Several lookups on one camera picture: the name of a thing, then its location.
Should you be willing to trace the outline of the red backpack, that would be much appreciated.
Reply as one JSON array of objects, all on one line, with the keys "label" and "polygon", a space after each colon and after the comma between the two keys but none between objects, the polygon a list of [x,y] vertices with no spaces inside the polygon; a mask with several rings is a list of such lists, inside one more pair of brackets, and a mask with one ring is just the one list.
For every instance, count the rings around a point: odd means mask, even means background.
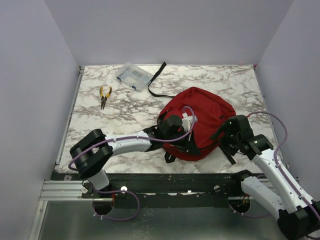
[{"label": "red backpack", "polygon": [[167,163],[172,163],[176,159],[195,162],[205,158],[219,146],[217,140],[210,139],[221,125],[231,117],[236,115],[235,109],[220,96],[207,90],[190,87],[175,96],[171,96],[170,102],[162,109],[157,118],[157,125],[161,124],[171,115],[182,116],[183,113],[192,115],[189,109],[183,110],[185,106],[192,108],[197,117],[193,131],[194,139],[199,148],[199,155],[180,152],[169,143],[163,146],[165,150],[164,159]]}]

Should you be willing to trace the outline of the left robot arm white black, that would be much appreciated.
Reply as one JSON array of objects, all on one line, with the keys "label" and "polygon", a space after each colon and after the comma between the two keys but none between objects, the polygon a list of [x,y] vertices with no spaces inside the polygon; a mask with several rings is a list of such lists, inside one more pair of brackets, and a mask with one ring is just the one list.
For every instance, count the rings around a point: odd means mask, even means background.
[{"label": "left robot arm white black", "polygon": [[131,152],[151,152],[163,148],[165,144],[180,146],[188,143],[197,120],[195,115],[187,113],[181,117],[171,115],[155,127],[127,135],[105,135],[101,129],[95,129],[70,149],[72,160],[68,168],[76,171],[81,179],[88,180],[99,197],[107,197],[111,183],[103,167],[111,157]]}]

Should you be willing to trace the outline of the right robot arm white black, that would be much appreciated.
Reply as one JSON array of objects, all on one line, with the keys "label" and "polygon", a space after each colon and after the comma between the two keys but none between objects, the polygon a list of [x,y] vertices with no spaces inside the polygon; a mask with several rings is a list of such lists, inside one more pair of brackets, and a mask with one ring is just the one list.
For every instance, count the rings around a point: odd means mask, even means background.
[{"label": "right robot arm white black", "polygon": [[227,153],[237,151],[246,155],[265,175],[273,189],[243,170],[234,174],[230,191],[253,197],[274,217],[282,234],[288,240],[298,240],[320,229],[320,203],[315,201],[295,180],[286,166],[277,158],[278,147],[273,147],[263,134],[254,135],[247,116],[229,118],[213,134]]}]

